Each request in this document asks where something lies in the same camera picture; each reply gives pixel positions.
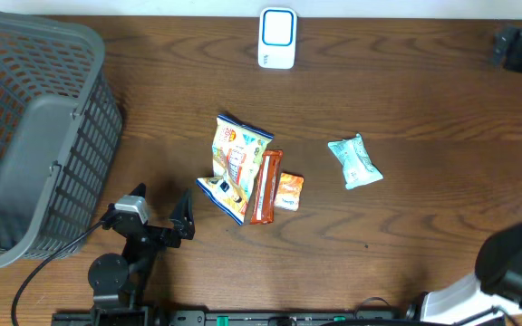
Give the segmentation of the orange brown snack bar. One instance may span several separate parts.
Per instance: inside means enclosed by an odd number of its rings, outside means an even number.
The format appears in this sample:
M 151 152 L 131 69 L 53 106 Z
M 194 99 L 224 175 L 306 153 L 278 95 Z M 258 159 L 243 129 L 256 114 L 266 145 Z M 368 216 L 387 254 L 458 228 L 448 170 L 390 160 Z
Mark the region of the orange brown snack bar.
M 282 150 L 269 149 L 263 154 L 262 164 L 257 176 L 251 225 L 266 225 L 274 222 L 275 196 L 282 158 Z

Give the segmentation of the yellow snack bag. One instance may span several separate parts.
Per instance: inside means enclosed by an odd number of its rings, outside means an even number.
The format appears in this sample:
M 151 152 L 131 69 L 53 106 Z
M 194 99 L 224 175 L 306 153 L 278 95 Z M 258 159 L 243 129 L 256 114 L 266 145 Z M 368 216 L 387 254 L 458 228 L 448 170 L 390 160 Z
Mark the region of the yellow snack bag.
M 228 115 L 217 116 L 211 145 L 213 176 L 200 177 L 196 183 L 210 201 L 238 225 L 245 221 L 263 154 L 273 138 L 273 134 Z

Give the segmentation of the small orange packet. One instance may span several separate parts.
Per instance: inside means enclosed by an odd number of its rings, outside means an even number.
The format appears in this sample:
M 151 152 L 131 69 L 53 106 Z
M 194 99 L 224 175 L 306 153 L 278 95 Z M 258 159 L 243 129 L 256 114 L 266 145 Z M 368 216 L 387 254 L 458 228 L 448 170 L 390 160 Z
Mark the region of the small orange packet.
M 303 177 L 283 172 L 275 195 L 275 207 L 296 211 L 299 208 L 304 182 Z

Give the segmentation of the white tissue pack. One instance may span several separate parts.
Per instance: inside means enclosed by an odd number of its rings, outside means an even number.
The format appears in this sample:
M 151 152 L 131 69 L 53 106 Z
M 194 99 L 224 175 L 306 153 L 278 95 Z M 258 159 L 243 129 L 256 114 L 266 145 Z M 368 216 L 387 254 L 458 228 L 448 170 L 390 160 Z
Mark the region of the white tissue pack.
M 342 165 L 347 190 L 383 179 L 382 173 L 373 165 L 360 133 L 352 139 L 331 141 L 328 148 Z

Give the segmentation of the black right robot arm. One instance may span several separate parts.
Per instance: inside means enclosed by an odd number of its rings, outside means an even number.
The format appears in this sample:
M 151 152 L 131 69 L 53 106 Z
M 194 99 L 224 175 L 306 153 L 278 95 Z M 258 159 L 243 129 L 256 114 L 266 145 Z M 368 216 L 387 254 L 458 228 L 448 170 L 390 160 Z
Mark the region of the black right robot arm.
M 496 34 L 493 61 L 522 73 L 522 28 L 508 26 Z M 520 314 L 522 222 L 490 236 L 478 252 L 473 273 L 423 294 L 405 318 L 419 325 L 505 325 L 515 324 Z

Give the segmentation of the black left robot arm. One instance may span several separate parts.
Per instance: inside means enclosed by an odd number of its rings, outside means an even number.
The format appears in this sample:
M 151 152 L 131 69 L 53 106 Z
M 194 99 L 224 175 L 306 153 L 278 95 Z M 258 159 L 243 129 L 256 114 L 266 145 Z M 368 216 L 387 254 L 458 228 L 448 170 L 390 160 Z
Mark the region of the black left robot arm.
M 179 248 L 195 234 L 191 191 L 186 190 L 169 216 L 173 227 L 149 224 L 146 185 L 110 205 L 102 228 L 126 240 L 120 254 L 103 254 L 91 264 L 88 282 L 93 290 L 93 325 L 166 325 L 166 315 L 143 302 L 152 268 L 159 254 Z

